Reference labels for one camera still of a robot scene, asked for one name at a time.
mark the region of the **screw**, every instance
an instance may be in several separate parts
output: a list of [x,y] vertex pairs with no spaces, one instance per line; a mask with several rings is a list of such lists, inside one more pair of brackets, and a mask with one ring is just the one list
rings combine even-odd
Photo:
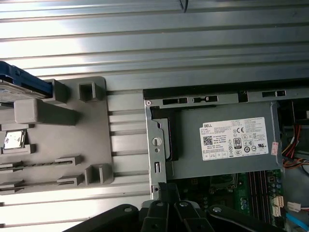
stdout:
[[125,208],[125,212],[131,212],[132,209],[131,208]]
[[186,206],[188,206],[188,203],[187,202],[180,202],[179,205],[182,206],[182,207],[186,207]]
[[222,212],[222,209],[219,208],[219,207],[214,207],[212,210],[213,210],[213,212],[215,212],[215,213],[220,213],[220,212]]
[[160,146],[162,144],[162,140],[160,138],[155,137],[152,140],[152,143],[153,143],[154,146]]

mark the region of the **80 plus logo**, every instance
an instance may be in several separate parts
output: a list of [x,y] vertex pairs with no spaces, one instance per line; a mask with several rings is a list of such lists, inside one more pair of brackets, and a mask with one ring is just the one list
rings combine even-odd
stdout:
[[233,141],[234,141],[234,148],[235,149],[241,149],[241,139],[240,138],[236,138]]

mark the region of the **rectangular cutout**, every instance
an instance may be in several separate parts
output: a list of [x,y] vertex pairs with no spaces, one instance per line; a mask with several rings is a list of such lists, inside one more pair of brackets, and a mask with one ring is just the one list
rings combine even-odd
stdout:
[[285,95],[286,95],[285,90],[262,92],[263,98],[269,98],[269,97],[283,97],[283,96],[285,96]]
[[80,84],[80,99],[84,102],[89,102],[93,99],[92,84]]
[[248,102],[248,92],[247,91],[240,91],[238,92],[238,102]]
[[155,162],[154,163],[154,173],[160,173],[160,172],[161,172],[160,162]]
[[282,96],[285,96],[285,91],[284,90],[277,91],[277,97],[282,97]]
[[276,91],[262,92],[263,98],[275,97]]
[[217,102],[218,96],[206,96],[204,98],[193,98],[194,103],[200,103],[200,102]]
[[184,104],[188,103],[187,98],[163,99],[163,105]]

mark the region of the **barcode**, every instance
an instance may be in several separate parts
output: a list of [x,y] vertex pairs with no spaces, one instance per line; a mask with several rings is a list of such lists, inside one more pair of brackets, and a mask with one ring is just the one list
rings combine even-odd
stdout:
[[204,140],[204,146],[212,145],[212,136],[205,136],[203,137],[203,140]]

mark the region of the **motherboard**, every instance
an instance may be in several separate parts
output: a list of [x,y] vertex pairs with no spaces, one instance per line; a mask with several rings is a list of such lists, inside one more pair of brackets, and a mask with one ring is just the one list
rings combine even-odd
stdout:
[[173,180],[180,199],[205,212],[214,204],[233,208],[265,223],[285,228],[281,171],[258,171]]

